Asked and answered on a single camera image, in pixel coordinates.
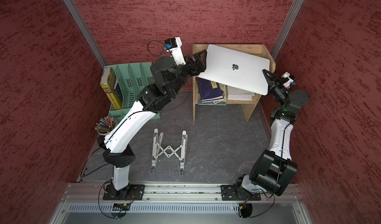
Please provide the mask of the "silver laptop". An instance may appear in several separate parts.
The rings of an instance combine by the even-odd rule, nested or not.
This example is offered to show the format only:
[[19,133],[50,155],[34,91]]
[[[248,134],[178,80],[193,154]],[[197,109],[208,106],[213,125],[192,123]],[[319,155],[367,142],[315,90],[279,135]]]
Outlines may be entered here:
[[268,83],[263,70],[269,69],[267,58],[210,44],[206,69],[198,77],[265,96]]

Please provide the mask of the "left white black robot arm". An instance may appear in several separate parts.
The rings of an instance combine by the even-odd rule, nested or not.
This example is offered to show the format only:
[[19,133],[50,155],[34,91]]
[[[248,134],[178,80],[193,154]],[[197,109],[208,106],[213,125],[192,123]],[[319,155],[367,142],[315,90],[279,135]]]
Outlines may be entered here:
[[184,64],[177,64],[172,56],[160,57],[151,65],[154,82],[144,87],[127,115],[104,139],[103,158],[113,166],[111,183],[117,193],[130,188],[130,165],[135,155],[129,146],[139,130],[173,100],[190,77],[206,70],[207,51],[202,50],[184,57]]

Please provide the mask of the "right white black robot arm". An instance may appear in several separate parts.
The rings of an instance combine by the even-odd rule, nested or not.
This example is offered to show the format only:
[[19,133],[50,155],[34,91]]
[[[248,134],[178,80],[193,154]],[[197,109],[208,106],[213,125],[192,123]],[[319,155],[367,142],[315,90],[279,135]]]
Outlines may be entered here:
[[250,174],[243,175],[237,181],[235,191],[245,198],[260,193],[280,196],[297,172],[297,164],[292,161],[290,142],[291,132],[298,112],[309,101],[302,90],[289,92],[294,84],[289,73],[276,75],[264,69],[263,74],[269,94],[279,103],[271,114],[271,139],[266,149],[255,162]]

